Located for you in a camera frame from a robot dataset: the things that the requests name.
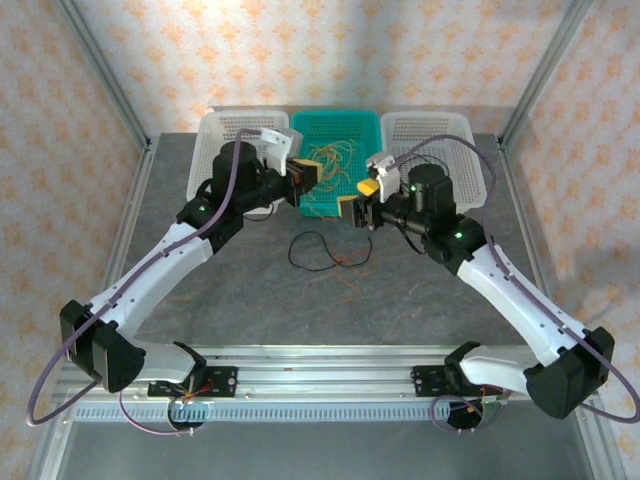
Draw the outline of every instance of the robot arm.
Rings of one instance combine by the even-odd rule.
[[[220,150],[212,177],[177,215],[167,234],[129,273],[87,305],[70,301],[60,312],[63,340],[67,340],[93,313],[105,305],[107,313],[82,334],[69,349],[70,359],[109,392],[118,392],[133,381],[167,381],[181,384],[189,379],[199,388],[198,370],[206,362],[189,347],[154,344],[135,339],[149,313],[193,269],[209,260],[243,227],[243,214],[281,199],[297,207],[300,197],[315,186],[321,166],[309,160],[292,160],[301,136],[293,130],[262,129],[260,138],[270,143],[264,164],[255,148],[241,143],[237,180],[231,203],[219,220],[199,236],[193,236],[216,214],[229,183],[234,144]],[[193,236],[179,248],[170,245]],[[140,267],[160,258],[146,269]],[[111,304],[114,292],[129,285]]]
[[[529,395],[548,415],[565,418],[607,380],[607,369],[566,331],[574,332],[607,360],[613,354],[611,335],[604,328],[589,331],[560,310],[513,267],[498,245],[487,243],[481,225],[456,215],[451,179],[440,166],[414,167],[409,172],[408,195],[399,193],[397,166],[388,154],[377,154],[368,166],[372,178],[359,184],[362,195],[338,199],[341,216],[355,227],[397,227],[414,250],[427,254],[486,298],[531,348],[524,355],[501,356],[475,342],[462,345],[445,361],[453,388],[503,387]],[[413,245],[407,232],[420,236],[424,251]],[[508,267],[508,274],[499,261]],[[558,315],[562,328],[545,308]]]

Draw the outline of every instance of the black bracket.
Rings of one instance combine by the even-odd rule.
[[[184,390],[189,389],[189,379],[177,385],[169,382],[155,382],[149,384],[147,395],[149,397],[178,398],[184,395]],[[238,386],[238,367],[207,366],[202,372],[202,384],[212,383],[211,390],[198,394],[199,398],[233,398]]]
[[[62,340],[67,340],[90,317],[91,305],[68,302],[60,311]],[[121,391],[136,379],[146,354],[120,335],[117,328],[115,321],[107,324],[96,320],[69,348],[71,361],[110,393]]]
[[[477,385],[458,385],[454,387],[445,375],[444,365],[418,365],[411,370],[411,378],[416,397],[439,397],[457,395],[459,397],[481,397],[482,387]]]

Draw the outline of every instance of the table surface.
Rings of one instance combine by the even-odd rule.
[[[125,268],[166,233],[186,202],[195,134],[163,134],[138,214]],[[531,265],[493,135],[475,136],[498,171],[492,233],[515,265]],[[488,172],[484,171],[485,181]],[[478,211],[467,213],[479,218]],[[358,257],[358,269],[311,273],[289,264],[292,239],[321,232],[335,255]],[[317,239],[296,244],[299,262],[326,265]],[[477,292],[426,256],[393,228],[353,229],[339,219],[302,217],[283,205],[268,221],[245,226],[209,262],[191,272],[151,313],[138,337],[192,345],[457,345],[523,343]]]

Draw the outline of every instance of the wire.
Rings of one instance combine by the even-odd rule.
[[[262,218],[251,218],[251,217],[247,217],[246,215],[244,215],[242,218],[244,218],[245,220],[249,220],[250,222],[265,222],[267,220],[269,220],[269,218],[271,218],[271,215],[273,215],[273,212],[275,212],[275,205],[272,203],[271,204],[271,210],[269,210],[269,213],[267,213],[267,215],[265,215]]]
[[[423,160],[425,163],[428,163],[429,165],[440,165],[442,167],[442,169],[444,170],[444,174],[447,177],[451,177],[451,172],[449,170],[449,166],[441,159],[439,159],[438,157],[436,157],[435,155],[428,155],[428,154],[418,154],[418,153],[414,153],[411,158],[409,158],[408,160],[405,160],[404,162],[402,162],[402,164],[398,167],[398,172],[400,172],[400,168],[404,167],[406,164],[408,164],[411,160],[414,160],[416,158],[419,158],[421,160]],[[433,159],[436,161],[436,163],[434,164],[433,162],[430,162],[429,159]],[[409,184],[405,183],[401,180],[402,186],[405,188],[405,190],[409,190]]]
[[[138,430],[142,430],[143,432],[146,433],[151,433],[152,435],[158,435],[158,436],[162,436],[162,437],[175,437],[175,436],[179,436],[179,435],[186,435],[189,434],[191,435],[193,433],[193,431],[191,429],[189,430],[177,430],[173,425],[171,425],[171,428],[173,428],[174,430],[156,430],[155,428],[151,428],[151,427],[146,427],[144,425],[142,425],[140,422],[138,422],[136,419],[134,419],[128,412],[127,410],[124,408],[124,401],[122,399],[122,390],[120,390],[120,393],[118,394],[118,405],[120,406],[120,411],[122,412],[122,415],[124,415],[124,418],[127,419],[127,421],[133,425],[134,427],[136,427]]]
[[[323,165],[322,178],[318,184],[314,187],[314,190],[319,193],[329,193],[338,188],[340,185],[341,175],[351,182],[351,177],[347,173],[351,161],[353,160],[353,152],[356,150],[352,145],[353,140],[346,141],[340,140],[330,143],[324,147],[317,147],[312,145],[312,153],[310,159],[321,163]],[[349,158],[343,165],[344,155],[342,151],[349,154]],[[337,182],[331,183],[331,180],[337,178]]]
[[[293,246],[295,245],[295,243],[299,239],[301,239],[302,237],[304,237],[306,235],[317,235],[317,236],[320,237],[320,241],[322,242],[322,246],[324,247],[325,252],[327,252],[327,255],[329,255],[329,258],[331,258],[331,260],[333,260],[333,265],[329,265],[328,267],[322,267],[322,268],[309,268],[309,267],[305,267],[304,265],[300,265],[298,263],[295,263],[293,261],[293,259],[291,258]],[[287,259],[289,260],[289,263],[291,265],[293,265],[294,267],[301,268],[302,270],[306,270],[307,272],[324,272],[326,270],[331,270],[332,268],[335,268],[335,267],[338,267],[338,266],[344,267],[344,268],[360,267],[360,266],[364,265],[365,263],[367,263],[369,261],[369,259],[371,258],[371,252],[373,251],[373,241],[371,240],[371,237],[367,238],[367,240],[369,240],[369,251],[367,253],[367,257],[361,262],[345,263],[344,261],[339,260],[339,259],[337,259],[336,257],[333,256],[333,254],[329,250],[329,246],[327,245],[327,241],[325,240],[324,236],[320,232],[316,232],[314,230],[307,230],[306,232],[302,232],[301,234],[296,235],[294,237],[294,239],[291,240],[291,244],[289,245],[289,251],[287,253]]]
[[[418,249],[418,247],[416,247],[416,244],[413,243],[413,240],[409,238],[409,235],[407,235],[407,230],[404,227],[398,225],[398,230],[400,230],[400,233],[402,234],[404,239],[407,241],[407,244],[411,247],[411,250],[416,252],[418,255],[424,255],[425,253],[427,253],[426,250],[420,250]]]
[[[498,255],[498,252],[496,250],[496,246],[495,246],[493,237],[491,236],[491,233],[490,233],[489,221],[488,221],[488,218],[487,218],[488,217],[488,212],[489,212],[489,207],[491,206],[491,202],[493,201],[493,197],[494,197],[494,193],[495,193],[495,189],[496,189],[496,184],[498,183],[498,176],[497,176],[495,168],[493,167],[493,165],[491,165],[491,162],[489,161],[487,156],[484,154],[484,152],[482,150],[480,150],[478,147],[476,147],[474,144],[472,144],[469,141],[465,140],[464,138],[457,137],[455,135],[448,135],[448,134],[435,135],[435,136],[433,136],[431,138],[423,140],[422,142],[420,142],[416,146],[414,146],[411,150],[409,150],[407,153],[405,153],[404,155],[400,156],[398,158],[398,162],[396,163],[396,165],[398,165],[398,167],[402,166],[405,162],[410,160],[411,155],[413,155],[416,151],[420,150],[422,147],[424,147],[425,145],[428,145],[429,143],[436,142],[436,141],[439,141],[439,140],[454,140],[456,142],[461,143],[465,147],[469,148],[476,155],[478,155],[478,158],[482,161],[482,163],[484,163],[484,165],[487,167],[487,169],[491,173],[491,182],[489,184],[489,190],[487,191],[487,199],[485,201],[484,208],[482,209],[482,214],[481,214],[481,217],[480,217],[480,223],[481,223],[482,228],[484,230],[484,234],[485,234],[485,239],[487,241],[487,245],[489,246],[489,250],[491,251],[491,255],[493,256],[493,259],[495,260],[496,264],[498,265],[498,268],[500,268],[500,270],[504,273],[504,275],[510,281],[513,282],[513,284],[516,286],[516,288],[518,288],[518,290],[520,290],[520,292],[525,297],[527,297],[528,300],[530,300],[542,312],[544,312],[547,315],[547,317],[558,328],[562,329],[562,331],[564,331],[572,340],[576,341],[587,352],[589,352],[596,360],[598,360],[598,362],[600,362],[600,364],[604,368],[606,368],[608,371],[613,373],[613,375],[627,389],[627,392],[629,393],[629,395],[631,396],[631,399],[633,400],[636,412],[631,417],[622,417],[620,415],[614,415],[612,413],[605,412],[604,410],[600,410],[598,408],[592,407],[591,405],[587,405],[585,403],[582,404],[582,407],[585,410],[588,410],[588,411],[590,411],[592,413],[595,413],[596,415],[600,415],[600,416],[602,416],[604,418],[607,418],[609,420],[613,420],[615,422],[626,423],[626,424],[632,424],[632,423],[640,422],[640,395],[638,395],[638,392],[636,391],[636,389],[633,387],[633,385],[631,385],[631,382],[629,382],[629,380],[627,380],[627,378],[622,374],[622,372],[620,372],[620,370],[618,370],[609,360],[604,358],[604,356],[602,356],[595,348],[593,348],[591,345],[589,345],[577,333],[575,333],[573,330],[568,328],[568,326],[566,326],[564,324],[564,322],[554,312],[549,310],[549,308],[547,308],[547,306],[545,304],[543,304],[540,300],[538,300],[538,298],[532,292],[530,292],[529,289],[527,287],[525,287],[522,284],[522,282],[520,282],[520,280],[518,280],[515,276],[513,276],[513,274],[511,273],[511,271],[507,267],[507,265],[505,265],[504,261],[500,257],[500,255]]]
[[[74,342],[78,340],[78,338],[80,338],[82,334],[84,334],[89,328],[91,328],[91,326],[94,323],[96,323],[109,309],[113,308],[117,304],[118,299],[122,297],[124,292],[126,292],[129,289],[129,287],[133,285],[133,283],[145,271],[147,271],[149,267],[151,267],[151,265],[156,263],[161,258],[168,256],[171,252],[180,248],[186,243],[189,243],[191,240],[198,237],[202,233],[206,232],[220,219],[220,217],[226,210],[227,206],[229,205],[229,202],[231,201],[231,195],[233,194],[233,189],[236,184],[236,178],[238,176],[238,163],[240,159],[240,142],[242,141],[242,136],[245,134],[258,135],[259,133],[260,133],[259,130],[249,129],[249,128],[242,128],[238,131],[236,135],[236,142],[233,148],[231,172],[229,175],[229,185],[227,186],[227,191],[225,192],[224,198],[220,203],[220,207],[218,207],[213,217],[195,232],[192,232],[189,235],[185,236],[184,238],[177,240],[176,242],[172,243],[167,248],[156,253],[151,258],[149,258],[146,262],[144,262],[135,272],[131,274],[131,276],[120,286],[120,288],[116,290],[113,296],[109,298],[109,300],[107,300],[107,302],[96,313],[91,315],[91,317],[89,317],[87,321],[80,326],[80,328],[74,331],[69,336],[69,338],[62,344],[62,346],[53,354],[53,356],[51,357],[47,365],[44,367],[44,369],[40,373],[38,379],[36,380],[35,385],[33,386],[31,395],[29,396],[29,401],[27,403],[27,418],[26,418],[28,425],[34,427],[36,425],[42,425],[43,423],[48,422],[52,418],[56,417],[57,415],[65,411],[75,402],[80,400],[80,398],[82,398],[88,391],[90,391],[93,387],[95,387],[98,384],[98,382],[90,383],[85,388],[83,388],[78,394],[76,394],[73,398],[71,398],[64,404],[62,404],[60,407],[56,408],[52,412],[49,412],[48,414],[46,414],[41,418],[35,418],[36,403],[38,402],[38,397],[42,392],[42,387],[44,386],[44,382],[47,380],[49,375],[51,375],[51,372],[53,371],[56,363],[58,363],[58,361],[63,356],[67,355],[68,350],[71,349]]]
[[[442,430],[443,432],[448,432],[448,433],[458,433],[458,434],[461,434],[461,433],[474,433],[477,430],[482,430],[484,428],[487,428],[490,425],[492,425],[493,422],[496,421],[496,419],[498,418],[498,414],[502,411],[502,406],[500,406],[498,411],[496,413],[494,413],[493,416],[489,420],[487,420],[484,424],[480,424],[480,425],[478,425],[477,427],[474,427],[474,428],[470,428],[470,429],[447,428],[447,427],[442,426],[436,420],[436,404],[441,400],[455,400],[457,402],[462,402],[462,403],[465,404],[466,407],[473,409],[473,411],[475,413],[477,413],[480,417],[483,417],[483,413],[480,411],[480,409],[476,405],[474,405],[472,402],[470,402],[466,398],[462,398],[462,397],[459,397],[457,395],[440,395],[435,400],[433,400],[431,402],[431,404],[429,405],[429,418],[431,419],[431,423],[433,423],[433,425],[436,428],[438,428],[438,430]]]

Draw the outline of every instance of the wallpaper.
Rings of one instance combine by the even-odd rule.
[[[636,1],[594,2],[510,159],[553,298],[613,334],[614,363],[640,389],[638,31]],[[617,380],[602,397],[632,414]],[[640,427],[613,428],[629,478],[640,478]]]
[[[144,128],[217,106],[466,115],[502,131],[570,0],[79,0]]]
[[[17,479],[58,313],[97,293],[139,149],[52,2],[0,2],[0,51],[0,477]]]

